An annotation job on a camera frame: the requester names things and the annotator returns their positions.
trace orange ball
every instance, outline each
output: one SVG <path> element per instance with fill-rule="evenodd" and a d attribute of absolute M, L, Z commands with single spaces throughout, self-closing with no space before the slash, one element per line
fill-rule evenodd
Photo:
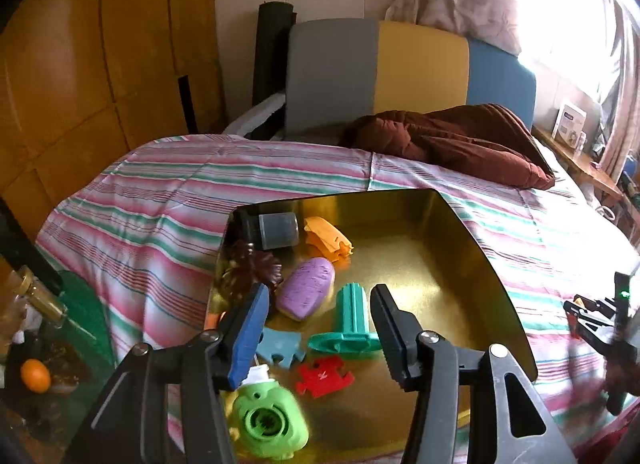
<path fill-rule="evenodd" d="M 24 385 L 36 394 L 44 394 L 51 386 L 51 374 L 37 359 L 27 359 L 20 367 Z"/>

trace bed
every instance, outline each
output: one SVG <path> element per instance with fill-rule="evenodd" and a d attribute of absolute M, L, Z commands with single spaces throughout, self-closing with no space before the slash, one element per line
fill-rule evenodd
<path fill-rule="evenodd" d="M 613 295 L 614 271 L 630 272 L 638 255 L 586 204 L 551 151 L 540 149 L 558 177 L 547 191 L 516 190 L 434 165 L 330 145 L 233 135 L 161 139 L 113 163 L 60 203 L 37 245 L 54 267 L 74 271 L 97 292 L 120 359 L 139 341 L 167 347 L 201 330 L 216 252 L 236 206 L 433 188 L 502 280 L 538 365 L 536 389 L 579 450 L 613 430 L 636 402 L 629 398 L 616 419 L 606 413 L 603 359 L 571 337 L 562 301 L 578 292 Z M 175 412 L 170 428 L 177 433 Z M 460 430 L 460 462 L 467 434 Z"/>

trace screw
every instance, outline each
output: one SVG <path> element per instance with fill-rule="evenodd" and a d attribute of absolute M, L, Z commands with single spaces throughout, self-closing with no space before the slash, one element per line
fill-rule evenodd
<path fill-rule="evenodd" d="M 489 347 L 491 353 L 497 358 L 505 358 L 509 354 L 509 349 L 500 343 L 495 343 Z"/>
<path fill-rule="evenodd" d="M 144 356 L 149 350 L 151 350 L 149 343 L 138 343 L 133 345 L 131 352 L 133 352 L 134 356 Z"/>
<path fill-rule="evenodd" d="M 440 336 L 438 336 L 433 330 L 425 330 L 424 332 L 420 332 L 420 335 L 418 337 L 420 338 L 420 341 L 428 345 L 432 345 L 440 341 Z"/>
<path fill-rule="evenodd" d="M 215 343 L 220 337 L 220 333 L 217 330 L 205 330 L 200 333 L 200 339 L 205 343 Z"/>

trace purple soap bar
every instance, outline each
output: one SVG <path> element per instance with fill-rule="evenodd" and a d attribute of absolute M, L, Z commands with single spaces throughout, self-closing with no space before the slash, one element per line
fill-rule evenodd
<path fill-rule="evenodd" d="M 308 259 L 285 280 L 276 308 L 297 321 L 313 314 L 334 283 L 335 269 L 326 258 Z"/>

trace golden tray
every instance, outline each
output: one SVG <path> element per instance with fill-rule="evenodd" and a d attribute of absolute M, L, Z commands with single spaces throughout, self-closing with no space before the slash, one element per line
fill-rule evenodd
<path fill-rule="evenodd" d="M 276 313 L 267 326 L 302 333 L 301 348 L 315 333 L 333 330 L 335 291 L 349 282 L 362 285 L 367 296 L 377 283 L 386 283 L 398 307 L 411 311 L 425 329 L 453 344 L 486 350 L 491 343 L 507 346 L 530 380 L 538 374 L 520 319 L 486 256 L 442 196 L 430 189 L 343 193 L 325 197 L 280 200 L 242 206 L 249 215 L 295 212 L 300 243 L 276 249 L 286 278 L 313 254 L 305 244 L 304 218 L 319 216 L 353 243 L 350 263 L 337 267 L 335 284 L 319 310 L 304 322 Z M 220 312 L 220 286 L 226 269 L 229 227 L 218 254 L 209 311 Z M 375 331 L 369 318 L 369 327 Z M 307 350 L 306 361 L 323 356 Z M 355 382 L 339 392 L 312 399 L 298 396 L 309 428 L 309 442 L 292 462 L 328 463 L 366 460 L 400 451 L 414 414 L 415 393 L 405 393 L 393 381 L 382 351 L 368 358 L 345 360 Z M 300 380 L 294 362 L 290 370 L 271 367 L 282 386 L 294 389 Z M 234 394 L 228 397 L 228 403 Z M 468 423 L 469 392 L 460 387 L 458 425 Z M 240 460 L 251 460 L 236 445 Z"/>

